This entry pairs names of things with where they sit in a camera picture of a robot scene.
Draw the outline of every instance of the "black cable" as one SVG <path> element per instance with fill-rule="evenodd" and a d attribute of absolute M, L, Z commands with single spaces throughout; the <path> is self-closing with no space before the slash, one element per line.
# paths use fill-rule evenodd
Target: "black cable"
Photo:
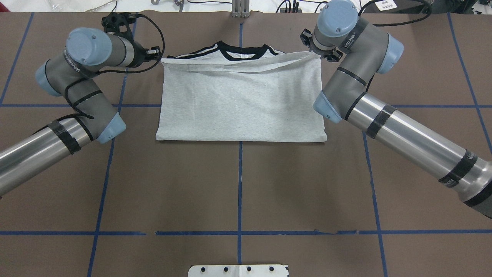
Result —
<path fill-rule="evenodd" d="M 116 10 L 116 7 L 118 6 L 118 0 L 116 0 L 116 5 L 115 7 L 111 10 L 111 12 L 114 12 Z"/>
<path fill-rule="evenodd" d="M 72 103 L 72 101 L 70 100 L 70 98 L 68 97 L 68 90 L 69 90 L 71 87 L 75 86 L 76 84 L 78 84 L 78 83 L 80 83 L 80 82 L 83 82 L 83 81 L 85 81 L 85 80 L 87 80 L 87 79 L 85 79 L 85 78 L 81 78 L 81 79 L 78 79 L 77 81 L 75 81 L 75 82 L 73 82 L 73 83 L 69 84 L 69 85 L 65 88 L 65 95 L 64 95 L 64 96 L 65 96 L 65 100 L 66 100 L 66 102 L 70 105 L 70 107 L 72 107 L 72 109 L 73 109 L 74 111 L 78 112 L 80 116 L 84 116 L 84 117 L 86 117 L 86 118 L 88 118 L 88 119 L 94 119 L 94 117 L 93 117 L 93 116 L 88 115 L 88 114 L 84 113 L 81 109 L 77 108 L 77 107 L 76 107 L 76 106 Z"/>
<path fill-rule="evenodd" d="M 282 5 L 284 3 L 285 3 L 285 12 L 287 12 L 287 1 L 289 1 L 289 3 L 290 3 L 290 0 L 283 0 L 282 3 L 280 3 L 280 5 L 278 5 L 277 11 L 275 11 L 275 12 L 278 12 L 280 10 L 280 7 L 282 7 Z"/>
<path fill-rule="evenodd" d="M 320 1 L 311 1 L 311 0 L 297 0 L 301 2 L 309 2 L 309 3 L 320 3 Z"/>
<path fill-rule="evenodd" d="M 369 6 L 369 5 L 373 4 L 373 3 L 376 3 L 376 2 L 381 2 L 381 1 L 384 1 L 384 0 L 373 0 L 373 1 L 370 1 L 370 2 L 366 3 L 364 6 L 362 6 L 361 10 L 359 11 L 359 16 L 362 15 L 362 13 L 367 8 L 367 6 Z M 422 21 L 422 20 L 428 18 L 432 14 L 432 6 L 431 6 L 431 4 L 429 4 L 429 2 L 427 2 L 425 0 L 411 0 L 411 1 L 416 1 L 416 2 L 419 2 L 419 3 L 424 4 L 426 6 L 426 8 L 427 8 L 427 14 L 425 16 L 419 18 L 419 19 L 410 20 L 410 21 L 406 21 L 406 22 L 389 23 L 389 24 L 373 24 L 373 25 L 376 26 L 376 27 L 401 26 L 401 25 L 406 25 L 406 24 L 411 24 L 411 23 Z"/>
<path fill-rule="evenodd" d="M 321 4 L 328 4 L 328 2 L 326 2 L 326 1 L 319 2 L 318 7 L 316 7 L 316 9 L 314 10 L 314 13 L 318 12 L 319 6 L 321 6 Z"/>
<path fill-rule="evenodd" d="M 370 80 L 369 80 L 369 83 L 368 83 L 368 85 L 367 85 L 367 87 L 366 87 L 366 92 L 368 92 L 368 91 L 369 91 L 369 86 L 370 86 L 370 84 L 372 83 L 372 79 L 374 79 L 374 75 L 373 75 L 373 76 L 370 78 Z"/>
<path fill-rule="evenodd" d="M 188 0 L 188 3 L 192 3 L 192 4 L 205 4 L 205 3 L 232 4 L 232 2 L 223 2 L 223 1 L 200 1 L 200 2 L 192 2 L 190 0 Z"/>
<path fill-rule="evenodd" d="M 159 26 L 157 26 L 157 24 L 154 21 L 152 21 L 152 19 L 150 19 L 149 17 L 147 17 L 144 14 L 136 14 L 135 17 L 143 17 L 143 18 L 147 19 L 150 23 L 152 23 L 152 25 L 154 25 L 154 27 L 157 29 L 157 31 L 159 31 L 160 38 L 162 39 L 162 49 L 161 49 L 161 52 L 160 52 L 160 55 L 159 55 L 159 59 L 153 65 L 151 65 L 150 67 L 148 67 L 146 69 L 142 69 L 142 70 L 137 70 L 137 71 L 104 70 L 104 71 L 99 71 L 97 74 L 101 75 L 103 73 L 109 73 L 109 72 L 112 72 L 112 73 L 124 73 L 124 74 L 142 73 L 142 72 L 146 72 L 148 70 L 153 69 L 155 66 L 157 66 L 157 64 L 160 63 L 160 59 L 162 59 L 162 55 L 164 54 L 164 49 L 166 48 L 166 44 L 164 42 L 164 35 L 162 34 L 161 29 L 159 28 Z"/>

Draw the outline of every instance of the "white label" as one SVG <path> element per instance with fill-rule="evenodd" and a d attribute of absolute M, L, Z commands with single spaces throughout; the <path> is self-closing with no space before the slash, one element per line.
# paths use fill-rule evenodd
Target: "white label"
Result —
<path fill-rule="evenodd" d="M 381 2 L 376 2 L 375 4 L 380 11 L 397 8 L 397 5 L 393 0 L 384 0 Z"/>

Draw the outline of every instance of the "black tape band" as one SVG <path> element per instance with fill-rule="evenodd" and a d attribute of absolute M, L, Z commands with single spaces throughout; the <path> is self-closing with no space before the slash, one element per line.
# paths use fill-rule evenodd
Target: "black tape band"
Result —
<path fill-rule="evenodd" d="M 70 154 L 74 154 L 75 152 L 80 150 L 80 145 L 77 140 L 72 137 L 72 135 L 63 127 L 63 125 L 58 121 L 53 121 L 48 124 L 48 128 L 50 128 L 55 135 L 65 144 Z"/>
<path fill-rule="evenodd" d="M 96 96 L 96 95 L 98 95 L 98 94 L 100 94 L 100 93 L 102 93 L 102 91 L 100 91 L 100 90 L 97 90 L 97 91 L 94 91 L 94 92 L 92 92 L 92 93 L 89 93 L 89 94 L 87 94 L 86 96 L 82 97 L 81 99 L 79 99 L 79 100 L 75 101 L 75 102 L 73 103 L 73 105 L 74 105 L 74 106 L 77 106 L 77 105 L 79 105 L 80 103 L 84 102 L 85 100 L 87 100 L 87 99 L 91 98 L 92 96 Z"/>
<path fill-rule="evenodd" d="M 439 182 L 448 188 L 456 186 L 459 180 L 470 172 L 477 160 L 478 156 L 467 150 L 461 158 L 461 161 L 456 164 L 455 168 L 453 168 L 446 176 L 439 179 Z"/>
<path fill-rule="evenodd" d="M 366 134 L 371 138 L 376 138 L 377 133 L 381 128 L 386 124 L 386 121 L 390 118 L 390 116 L 397 110 L 395 107 L 391 105 L 386 105 L 384 108 L 377 114 L 376 118 L 369 125 Z"/>
<path fill-rule="evenodd" d="M 366 95 L 366 94 L 367 94 L 367 92 L 363 92 L 361 95 L 359 95 L 359 97 L 357 97 L 357 99 L 354 101 L 354 103 L 352 103 L 352 106 L 350 106 L 347 114 L 345 115 L 345 120 L 348 121 L 348 117 L 350 116 L 350 113 L 354 110 L 355 105 L 357 105 L 357 103 L 361 100 L 361 98 L 364 97 L 364 95 Z"/>
<path fill-rule="evenodd" d="M 476 206 L 481 202 L 487 200 L 489 196 L 492 195 L 492 182 L 490 182 L 481 192 L 472 197 L 470 200 L 467 200 L 465 203 L 469 207 Z"/>
<path fill-rule="evenodd" d="M 68 54 L 66 48 L 63 50 L 63 57 L 65 57 L 66 63 L 72 67 L 73 70 L 78 72 L 80 75 L 82 75 L 85 79 L 92 79 L 94 77 L 97 77 L 98 75 L 90 70 L 87 70 L 84 65 L 81 65 L 80 63 L 74 61 L 72 57 Z"/>
<path fill-rule="evenodd" d="M 352 71 L 350 70 L 347 70 L 347 69 L 344 69 L 344 68 L 341 68 L 341 67 L 338 67 L 337 68 L 338 71 L 342 71 L 343 73 L 349 75 L 350 77 L 356 79 L 357 81 L 359 81 L 363 86 L 366 86 L 367 83 L 362 80 L 362 78 L 360 78 L 359 76 L 357 76 L 356 74 L 354 74 Z"/>
<path fill-rule="evenodd" d="M 92 136 L 92 134 L 89 131 L 89 129 L 87 128 L 87 126 L 82 122 L 82 120 L 78 116 L 75 116 L 74 118 L 75 118 L 75 120 L 77 120 L 77 122 L 80 124 L 80 126 L 82 126 L 82 129 L 84 129 L 84 131 L 86 131 L 87 135 L 89 136 L 89 139 L 91 141 L 94 141 L 94 137 Z"/>
<path fill-rule="evenodd" d="M 354 45 L 355 41 L 361 36 L 362 32 L 366 29 L 368 22 L 366 20 L 359 19 L 354 29 L 345 37 L 343 42 L 339 45 L 340 51 L 345 54 L 350 53 L 350 48 Z"/>

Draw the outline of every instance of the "gray t-shirt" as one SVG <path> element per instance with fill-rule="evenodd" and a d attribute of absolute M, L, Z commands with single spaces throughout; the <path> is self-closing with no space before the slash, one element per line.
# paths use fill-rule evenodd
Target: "gray t-shirt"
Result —
<path fill-rule="evenodd" d="M 315 54 L 220 41 L 162 64 L 157 140 L 326 141 Z"/>

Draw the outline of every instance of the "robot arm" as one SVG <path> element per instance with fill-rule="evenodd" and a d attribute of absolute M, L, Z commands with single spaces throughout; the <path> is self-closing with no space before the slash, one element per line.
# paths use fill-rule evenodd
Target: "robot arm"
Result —
<path fill-rule="evenodd" d="M 328 3 L 314 32 L 305 30 L 301 39 L 329 61 L 342 56 L 336 48 L 347 54 L 314 103 L 317 112 L 335 123 L 345 119 L 455 190 L 466 205 L 492 217 L 490 162 L 364 92 L 376 72 L 386 73 L 398 61 L 403 53 L 399 41 L 358 17 L 348 0 Z"/>
<path fill-rule="evenodd" d="M 129 25 L 138 16 L 144 17 L 111 13 L 102 20 L 104 32 L 73 30 L 64 51 L 37 70 L 39 85 L 50 95 L 65 97 L 77 114 L 55 120 L 0 152 L 0 196 L 94 139 L 105 143 L 126 129 L 118 111 L 92 79 L 106 66 L 134 68 L 143 62 L 160 61 L 159 47 L 144 49 L 133 40 Z M 126 31 L 120 32 L 123 26 Z"/>

